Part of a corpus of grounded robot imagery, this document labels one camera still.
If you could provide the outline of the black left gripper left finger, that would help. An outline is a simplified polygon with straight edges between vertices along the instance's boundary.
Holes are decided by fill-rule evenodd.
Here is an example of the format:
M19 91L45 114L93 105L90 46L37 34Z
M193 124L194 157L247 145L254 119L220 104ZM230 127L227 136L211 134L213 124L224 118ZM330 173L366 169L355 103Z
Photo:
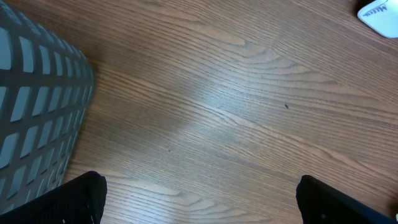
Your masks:
M106 194L106 178L89 171L1 215L1 224L98 224Z

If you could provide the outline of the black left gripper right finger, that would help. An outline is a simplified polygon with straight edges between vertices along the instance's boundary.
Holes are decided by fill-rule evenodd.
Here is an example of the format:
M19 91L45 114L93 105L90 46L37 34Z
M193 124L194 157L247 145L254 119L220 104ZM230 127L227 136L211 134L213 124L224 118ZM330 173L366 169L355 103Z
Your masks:
M326 183L304 175L296 188L303 224L396 224L390 218Z

